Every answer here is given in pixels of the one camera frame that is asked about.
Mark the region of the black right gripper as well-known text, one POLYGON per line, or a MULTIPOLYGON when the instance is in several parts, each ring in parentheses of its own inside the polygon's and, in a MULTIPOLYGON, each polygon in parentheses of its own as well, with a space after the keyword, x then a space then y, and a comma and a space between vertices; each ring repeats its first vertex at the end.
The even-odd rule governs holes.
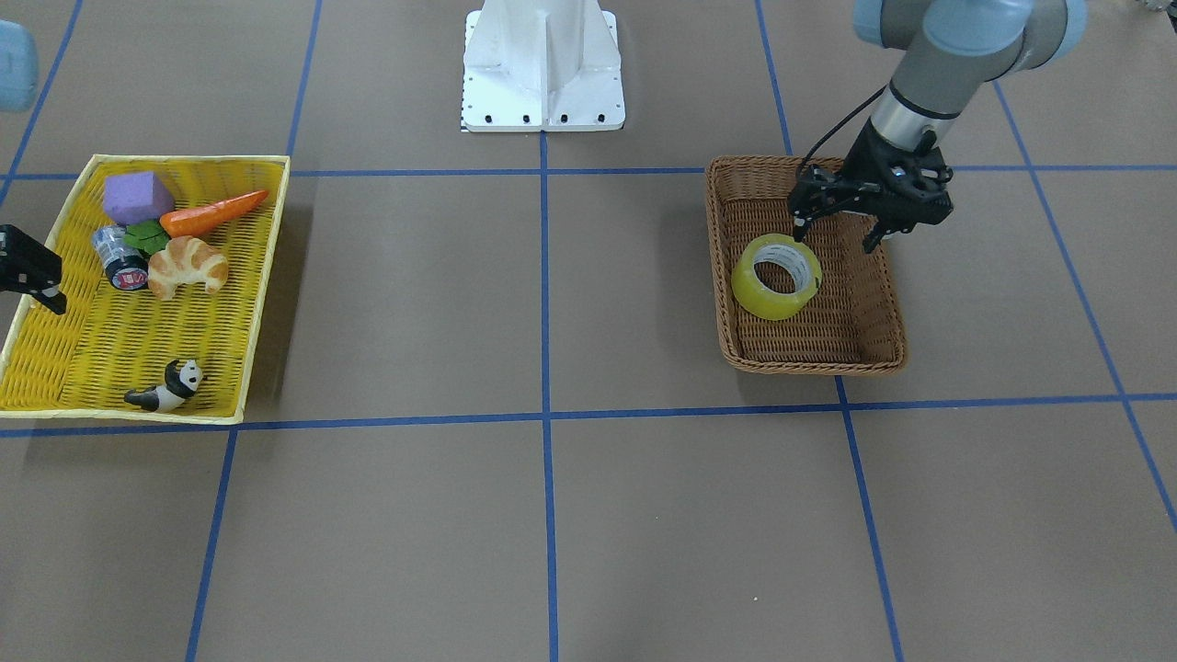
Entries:
POLYGON ((16 293, 32 293, 34 302, 52 315, 66 315, 68 299, 60 290, 62 257, 42 241, 4 223, 1 225, 1 289, 16 293))

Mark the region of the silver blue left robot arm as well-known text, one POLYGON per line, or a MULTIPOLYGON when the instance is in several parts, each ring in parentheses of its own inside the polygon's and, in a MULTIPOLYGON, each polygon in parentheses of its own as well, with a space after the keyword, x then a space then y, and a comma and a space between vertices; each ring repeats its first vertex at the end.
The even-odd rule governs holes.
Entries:
POLYGON ((792 238, 820 219, 875 218, 863 240, 871 253, 887 237, 938 225, 953 213, 953 168, 944 138, 989 82, 1055 62, 1080 42, 1084 1, 858 1, 856 33, 902 51, 895 74, 859 105, 870 117, 842 165, 806 155, 789 196, 792 238))

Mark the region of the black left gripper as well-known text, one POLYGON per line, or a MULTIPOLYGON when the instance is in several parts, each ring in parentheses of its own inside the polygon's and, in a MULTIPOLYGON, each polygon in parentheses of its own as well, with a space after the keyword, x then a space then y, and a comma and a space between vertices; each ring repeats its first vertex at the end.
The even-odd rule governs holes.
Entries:
POLYGON ((789 194, 794 241, 806 239, 816 221, 829 216, 875 216, 862 240, 863 252, 871 254, 917 223, 945 221, 955 210, 947 191, 955 171, 944 163, 938 139, 932 126, 924 126, 916 130, 912 150, 900 148, 866 123, 837 176, 797 176, 789 194))

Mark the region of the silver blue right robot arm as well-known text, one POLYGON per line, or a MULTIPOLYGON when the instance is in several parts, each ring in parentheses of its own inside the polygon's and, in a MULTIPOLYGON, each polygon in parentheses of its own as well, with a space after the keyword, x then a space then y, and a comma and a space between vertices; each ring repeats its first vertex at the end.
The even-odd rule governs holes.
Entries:
MULTIPOLYGON (((35 39, 25 26, 1 21, 1 108, 32 108, 40 75, 35 39)), ((13 223, 1 225, 1 291, 29 296, 52 315, 66 315, 64 260, 13 223)))

